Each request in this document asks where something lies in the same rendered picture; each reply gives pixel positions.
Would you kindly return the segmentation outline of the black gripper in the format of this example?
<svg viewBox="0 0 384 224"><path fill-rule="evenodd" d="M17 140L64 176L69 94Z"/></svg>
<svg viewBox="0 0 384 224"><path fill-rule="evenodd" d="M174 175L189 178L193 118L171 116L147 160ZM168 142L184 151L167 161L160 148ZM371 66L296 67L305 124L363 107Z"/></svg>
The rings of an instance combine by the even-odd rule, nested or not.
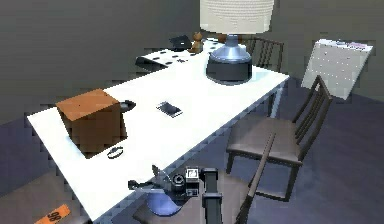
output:
<svg viewBox="0 0 384 224"><path fill-rule="evenodd" d="M164 171L158 168L156 165L152 165L152 172L155 176L155 181L147 181L138 183L135 180L128 181L128 188L130 190L147 190L147 191L170 191L183 193L185 191L185 177L182 174L175 174L172 177Z"/></svg>

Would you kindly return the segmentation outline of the dark brown wooden chair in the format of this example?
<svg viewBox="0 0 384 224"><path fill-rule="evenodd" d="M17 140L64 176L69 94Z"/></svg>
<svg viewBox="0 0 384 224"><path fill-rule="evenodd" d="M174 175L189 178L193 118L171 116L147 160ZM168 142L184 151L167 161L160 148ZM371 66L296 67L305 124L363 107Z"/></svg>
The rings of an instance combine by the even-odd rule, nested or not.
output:
<svg viewBox="0 0 384 224"><path fill-rule="evenodd" d="M226 172L231 172L237 156L260 160L264 150L270 148L269 163L291 168L288 184L282 196L266 191L258 191L257 195L288 202L299 168L322 128L332 100L324 80L317 75L305 102L292 120L251 114L244 116L230 132Z"/></svg>
<svg viewBox="0 0 384 224"><path fill-rule="evenodd" d="M248 37L243 40L247 52L252 56L252 64L280 72L282 67L284 44L261 37Z"/></svg>
<svg viewBox="0 0 384 224"><path fill-rule="evenodd" d="M264 150L259 166L250 182L245 182L217 169L218 192L223 195L221 204L223 224L247 224L249 209L256 194L269 152L270 148ZM181 169L186 166L208 168L198 163L198 161L190 159L182 164L182 166L169 173L169 175L172 175L175 172L180 172Z"/></svg>

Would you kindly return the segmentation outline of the blue bowl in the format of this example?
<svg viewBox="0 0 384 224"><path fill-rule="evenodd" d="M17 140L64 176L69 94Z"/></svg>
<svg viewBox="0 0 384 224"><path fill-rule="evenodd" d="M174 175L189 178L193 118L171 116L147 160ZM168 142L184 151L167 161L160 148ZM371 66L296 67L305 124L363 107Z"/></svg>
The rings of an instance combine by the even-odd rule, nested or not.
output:
<svg viewBox="0 0 384 224"><path fill-rule="evenodd" d="M182 196L160 189L151 190L147 196L147 207L153 214L160 217L175 215L183 203Z"/></svg>

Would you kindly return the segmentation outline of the black and white phone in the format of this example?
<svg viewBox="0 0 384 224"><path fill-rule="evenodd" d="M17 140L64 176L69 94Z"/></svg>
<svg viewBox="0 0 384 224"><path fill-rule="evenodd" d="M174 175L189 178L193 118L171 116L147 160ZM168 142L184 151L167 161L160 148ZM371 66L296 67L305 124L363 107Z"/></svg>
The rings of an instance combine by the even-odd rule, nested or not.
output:
<svg viewBox="0 0 384 224"><path fill-rule="evenodd" d="M183 113L183 111L180 108L173 106L172 104L170 104L169 102L166 102L166 101L161 102L157 106L157 109L160 110L161 112L163 112L164 114L168 115L171 118L177 117Z"/></svg>

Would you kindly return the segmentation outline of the dark round plate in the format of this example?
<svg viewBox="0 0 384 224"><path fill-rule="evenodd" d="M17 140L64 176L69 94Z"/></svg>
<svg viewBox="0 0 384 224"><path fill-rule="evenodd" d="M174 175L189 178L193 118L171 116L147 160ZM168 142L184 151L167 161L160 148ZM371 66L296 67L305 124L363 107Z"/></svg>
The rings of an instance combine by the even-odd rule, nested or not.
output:
<svg viewBox="0 0 384 224"><path fill-rule="evenodd" d="M125 100L120 103L120 111L122 113L132 110L136 106L136 103L131 100Z"/></svg>

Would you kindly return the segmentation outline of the brown cardboard box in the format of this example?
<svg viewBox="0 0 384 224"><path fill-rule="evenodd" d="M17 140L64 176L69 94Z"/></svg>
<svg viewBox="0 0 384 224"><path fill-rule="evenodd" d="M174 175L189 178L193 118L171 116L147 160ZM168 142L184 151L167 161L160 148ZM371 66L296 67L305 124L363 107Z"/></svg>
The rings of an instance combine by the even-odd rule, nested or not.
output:
<svg viewBox="0 0 384 224"><path fill-rule="evenodd" d="M56 104L70 139L86 159L127 138L120 102L95 89Z"/></svg>

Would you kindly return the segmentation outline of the long white table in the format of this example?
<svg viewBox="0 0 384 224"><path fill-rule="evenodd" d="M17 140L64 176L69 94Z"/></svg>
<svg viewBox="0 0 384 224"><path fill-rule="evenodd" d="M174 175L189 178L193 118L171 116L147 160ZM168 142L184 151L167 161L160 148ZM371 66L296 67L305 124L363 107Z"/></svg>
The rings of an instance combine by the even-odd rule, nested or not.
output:
<svg viewBox="0 0 384 224"><path fill-rule="evenodd" d="M86 159L64 126L55 106L29 116L28 121L53 158L75 196L94 224L112 224L113 216L138 198L128 181L152 178L152 165L170 172L270 95L280 95L288 77L254 67L251 79L226 86L205 75L215 44L202 53L103 91L120 103L136 106L123 114L127 138ZM183 113L171 118L157 109L169 102ZM107 153L117 146L124 152L115 159Z"/></svg>

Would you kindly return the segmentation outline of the orange label with black print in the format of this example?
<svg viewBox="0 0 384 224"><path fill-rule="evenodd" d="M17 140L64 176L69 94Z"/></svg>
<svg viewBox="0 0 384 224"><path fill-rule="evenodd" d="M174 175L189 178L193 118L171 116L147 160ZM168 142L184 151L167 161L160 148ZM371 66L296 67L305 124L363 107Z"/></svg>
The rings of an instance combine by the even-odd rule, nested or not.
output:
<svg viewBox="0 0 384 224"><path fill-rule="evenodd" d="M34 224L56 224L71 213L66 204L62 204L44 217L37 220Z"/></svg>

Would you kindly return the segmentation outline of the grey slab with black spots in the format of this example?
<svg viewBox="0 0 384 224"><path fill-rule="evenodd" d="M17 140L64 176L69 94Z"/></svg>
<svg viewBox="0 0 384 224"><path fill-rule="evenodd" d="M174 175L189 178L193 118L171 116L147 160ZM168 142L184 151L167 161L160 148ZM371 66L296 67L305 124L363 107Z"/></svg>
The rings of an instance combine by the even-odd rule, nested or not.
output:
<svg viewBox="0 0 384 224"><path fill-rule="evenodd" d="M175 64L184 63L196 56L196 53L184 51L159 50L136 58L135 64L149 72L158 71Z"/></svg>

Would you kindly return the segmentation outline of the lamp with blue base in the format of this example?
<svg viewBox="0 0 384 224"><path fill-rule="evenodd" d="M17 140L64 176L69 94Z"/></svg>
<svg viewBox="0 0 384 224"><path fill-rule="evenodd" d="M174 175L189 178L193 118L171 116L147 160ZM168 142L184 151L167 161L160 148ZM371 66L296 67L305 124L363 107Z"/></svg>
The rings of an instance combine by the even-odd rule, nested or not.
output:
<svg viewBox="0 0 384 224"><path fill-rule="evenodd" d="M252 56L239 45L239 36L269 30L275 0L200 0L200 28L225 34L223 46L208 59L206 76L225 85L252 77Z"/></svg>

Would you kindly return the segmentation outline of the brown teddy bear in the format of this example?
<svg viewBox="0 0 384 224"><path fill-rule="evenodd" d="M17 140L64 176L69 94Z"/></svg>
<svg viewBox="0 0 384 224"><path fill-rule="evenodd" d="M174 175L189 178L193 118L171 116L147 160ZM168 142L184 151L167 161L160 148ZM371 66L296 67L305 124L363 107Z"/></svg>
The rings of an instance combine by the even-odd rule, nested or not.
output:
<svg viewBox="0 0 384 224"><path fill-rule="evenodd" d="M200 32L195 32L193 35L194 43L192 44L192 47L188 49L189 53L200 53L203 51L203 43L202 43L203 36Z"/></svg>

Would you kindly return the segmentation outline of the white dotted board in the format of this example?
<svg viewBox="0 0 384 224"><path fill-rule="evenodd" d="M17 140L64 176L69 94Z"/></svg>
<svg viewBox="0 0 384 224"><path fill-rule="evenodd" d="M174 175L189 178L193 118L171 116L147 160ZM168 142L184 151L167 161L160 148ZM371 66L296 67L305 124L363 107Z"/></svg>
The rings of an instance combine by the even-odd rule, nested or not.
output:
<svg viewBox="0 0 384 224"><path fill-rule="evenodd" d="M313 47L302 80L311 88L320 76L331 95L346 100L358 79L373 47L356 42L320 39Z"/></svg>

